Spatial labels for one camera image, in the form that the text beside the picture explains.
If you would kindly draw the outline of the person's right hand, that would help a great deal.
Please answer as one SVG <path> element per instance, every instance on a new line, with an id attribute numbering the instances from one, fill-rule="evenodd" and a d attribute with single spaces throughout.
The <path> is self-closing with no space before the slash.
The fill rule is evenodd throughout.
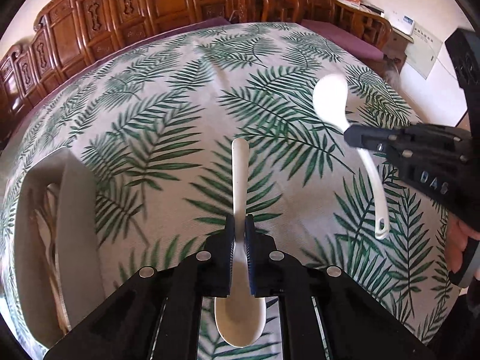
<path id="1" fill-rule="evenodd" d="M 458 272 L 463 262 L 462 253 L 468 240 L 479 240 L 479 233 L 462 222 L 453 213 L 448 214 L 448 230 L 445 244 L 445 258 L 450 272 Z"/>

